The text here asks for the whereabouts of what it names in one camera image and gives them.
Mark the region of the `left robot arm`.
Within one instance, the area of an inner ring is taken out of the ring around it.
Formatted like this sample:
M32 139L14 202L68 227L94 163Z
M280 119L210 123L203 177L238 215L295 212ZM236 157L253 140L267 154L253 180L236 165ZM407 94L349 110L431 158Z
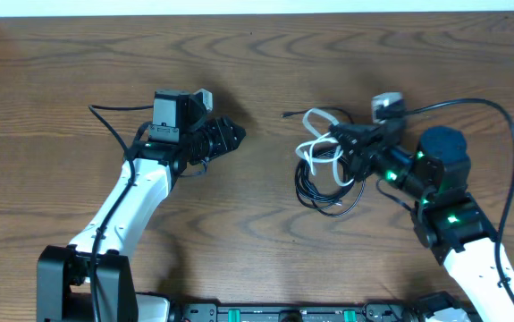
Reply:
M131 258L151 216L188 165L237 149L246 132L213 118L213 95L156 91L151 121L123 143L122 170L88 225L65 247L47 246L37 264L38 321L180 321L179 304L137 292Z

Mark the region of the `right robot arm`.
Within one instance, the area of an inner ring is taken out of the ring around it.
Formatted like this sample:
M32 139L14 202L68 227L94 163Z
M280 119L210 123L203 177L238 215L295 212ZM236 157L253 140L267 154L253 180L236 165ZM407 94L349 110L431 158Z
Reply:
M460 131L444 126L426 130L417 149L400 146L405 124L341 123L332 136L364 180L378 175L415 202L410 210L420 243L432 251L464 291L483 321L514 321L514 270L498 233L468 192L471 168Z

